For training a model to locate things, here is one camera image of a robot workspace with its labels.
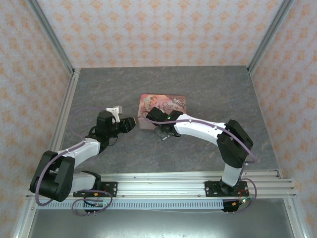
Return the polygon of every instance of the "marble surface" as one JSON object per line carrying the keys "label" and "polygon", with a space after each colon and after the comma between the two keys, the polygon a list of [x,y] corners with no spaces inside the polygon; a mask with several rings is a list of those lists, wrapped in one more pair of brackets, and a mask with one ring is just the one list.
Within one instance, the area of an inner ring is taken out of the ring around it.
{"label": "marble surface", "polygon": [[[278,169],[245,66],[84,68],[70,115],[84,107],[122,105],[122,117],[136,117],[144,93],[185,95],[187,113],[193,117],[214,122],[237,120],[252,138],[252,151],[260,159],[259,164],[246,169]],[[82,112],[73,128],[88,134],[97,115],[98,111]],[[67,126],[63,148],[79,141]],[[96,173],[219,171],[224,162],[218,148],[207,141],[186,135],[161,141],[154,131],[136,126],[128,134],[120,134],[114,146],[77,167],[83,169]]]}

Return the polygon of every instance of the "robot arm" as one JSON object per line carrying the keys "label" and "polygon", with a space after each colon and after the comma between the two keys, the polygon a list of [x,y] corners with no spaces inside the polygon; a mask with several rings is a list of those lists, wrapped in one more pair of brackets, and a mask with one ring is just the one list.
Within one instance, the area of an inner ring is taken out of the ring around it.
{"label": "robot arm", "polygon": [[60,156],[45,172],[40,184],[39,195],[63,201],[71,192],[81,190],[102,190],[100,175],[82,171],[74,174],[74,168],[105,150],[111,138],[120,133],[128,133],[135,126],[134,118],[119,119],[121,107],[106,109],[99,113],[97,125],[94,126],[84,141],[58,152],[47,151],[42,155],[30,184],[31,192],[35,193],[39,177],[45,166],[57,155]]}
{"label": "robot arm", "polygon": [[225,162],[220,186],[224,193],[230,195],[230,192],[234,190],[239,180],[248,153],[237,141],[225,133],[224,130],[234,134],[248,149],[251,149],[253,146],[253,141],[238,122],[234,120],[230,120],[228,123],[210,122],[193,118],[180,111],[172,111],[168,115],[158,108],[152,108],[146,118],[152,121],[164,122],[165,124],[156,124],[154,122],[153,124],[159,126],[160,130],[168,135],[176,137],[191,135],[218,146]]}

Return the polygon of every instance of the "wallpaper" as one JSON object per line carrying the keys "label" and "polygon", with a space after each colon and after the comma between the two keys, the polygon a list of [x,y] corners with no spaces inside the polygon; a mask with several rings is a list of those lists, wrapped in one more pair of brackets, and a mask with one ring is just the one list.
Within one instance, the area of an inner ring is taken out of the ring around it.
{"label": "wallpaper", "polygon": [[69,75],[25,0],[0,1],[0,237],[10,238]]}
{"label": "wallpaper", "polygon": [[248,65],[283,0],[39,0],[74,67]]}
{"label": "wallpaper", "polygon": [[253,76],[283,175],[317,234],[317,1],[296,0]]}

